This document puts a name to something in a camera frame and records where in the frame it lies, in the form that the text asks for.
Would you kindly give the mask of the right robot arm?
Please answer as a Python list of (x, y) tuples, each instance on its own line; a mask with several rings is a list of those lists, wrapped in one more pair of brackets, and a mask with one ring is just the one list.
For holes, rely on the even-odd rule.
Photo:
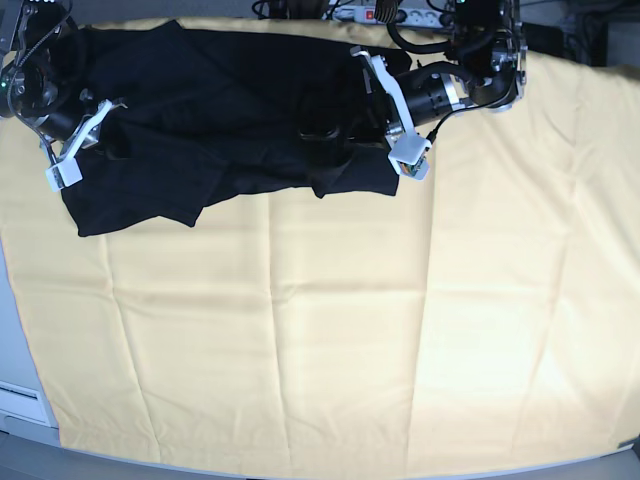
[(88, 50), (71, 1), (8, 1), (1, 8), (1, 118), (18, 119), (40, 141), (50, 188), (83, 179), (76, 160), (100, 143), (109, 113), (122, 99), (96, 100), (79, 86)]

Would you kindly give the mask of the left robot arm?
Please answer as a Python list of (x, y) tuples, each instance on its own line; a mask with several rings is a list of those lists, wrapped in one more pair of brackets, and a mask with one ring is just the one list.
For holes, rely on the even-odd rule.
[(378, 1), (355, 17), (385, 26), (405, 54), (441, 58), (394, 73), (388, 56), (352, 47), (359, 65), (334, 92), (304, 96), (298, 135), (305, 141), (379, 146), (397, 175), (422, 180), (448, 119), (504, 111), (523, 95), (527, 46), (517, 1), (456, 1), (451, 9), (421, 11)]

